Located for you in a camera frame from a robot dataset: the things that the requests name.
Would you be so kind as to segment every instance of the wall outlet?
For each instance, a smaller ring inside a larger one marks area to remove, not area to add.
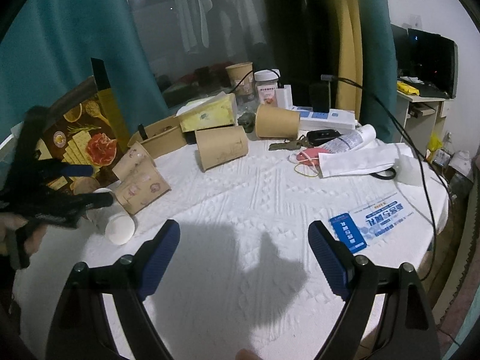
[[[422,29],[422,18],[420,17],[420,15],[410,15],[410,25],[415,30],[421,30]]]

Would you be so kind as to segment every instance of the blue gripper pad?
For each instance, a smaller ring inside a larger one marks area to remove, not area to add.
[[[321,221],[312,222],[308,227],[308,242],[333,293],[346,301],[350,297],[350,275],[340,262],[342,257],[349,258],[341,247],[345,245],[335,241]]]
[[[151,241],[145,242],[134,259],[141,269],[138,272],[139,286],[137,295],[143,302],[156,290],[180,242],[180,226],[169,219]]]

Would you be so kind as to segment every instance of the table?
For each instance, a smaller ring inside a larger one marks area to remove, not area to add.
[[[427,112],[418,118],[410,117],[410,103],[425,103],[423,108]],[[453,100],[450,99],[420,97],[397,91],[395,118],[410,135],[417,149],[425,154],[430,136],[433,132],[435,132],[440,139],[443,139],[443,128],[445,126],[446,116],[452,104]],[[403,142],[404,139],[399,132],[395,131],[393,141]]]
[[[111,244],[83,219],[78,230],[49,229],[13,289],[22,308],[22,338],[33,353],[44,356],[51,318],[73,265],[107,265],[134,254],[168,218],[180,224],[181,240],[145,308],[178,360],[234,359],[241,348],[265,360],[314,358],[344,303],[331,292],[311,252],[308,225],[327,224],[395,189],[418,210],[414,226],[402,223],[362,254],[381,266],[409,261],[418,268],[432,237],[421,187],[369,175],[307,178],[294,172],[288,151],[268,151],[271,142],[278,141],[252,140],[247,156],[205,173],[196,145],[156,159],[172,191],[135,216],[136,233],[123,246]],[[446,192],[430,173],[427,178],[443,228]],[[366,334],[377,325],[381,306],[376,300]],[[131,356],[111,299],[106,309],[120,354]]]

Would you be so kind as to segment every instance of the plastic bag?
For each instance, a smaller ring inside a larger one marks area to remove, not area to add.
[[[433,132],[427,145],[427,149],[430,151],[430,154],[427,157],[429,163],[431,163],[432,159],[435,157],[435,152],[441,147],[443,147],[443,142],[438,137],[437,133]]]

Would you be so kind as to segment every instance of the yellow package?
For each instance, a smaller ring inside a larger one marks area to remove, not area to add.
[[[443,142],[440,140],[438,135],[433,132],[430,136],[430,141],[428,142],[427,149],[430,151],[430,154],[427,157],[427,161],[431,163],[432,159],[435,157],[435,152],[438,149],[443,147]]]
[[[402,93],[405,93],[405,95],[417,95],[417,96],[420,96],[420,92],[417,88],[414,88],[408,84],[405,84],[404,82],[402,81],[397,81],[397,89],[402,92]]]
[[[208,99],[205,103],[195,100],[183,108],[188,109],[192,106],[193,108],[186,112],[180,113],[182,112],[180,109],[177,113],[183,132],[235,124],[237,109],[233,93],[219,96],[218,99]]]

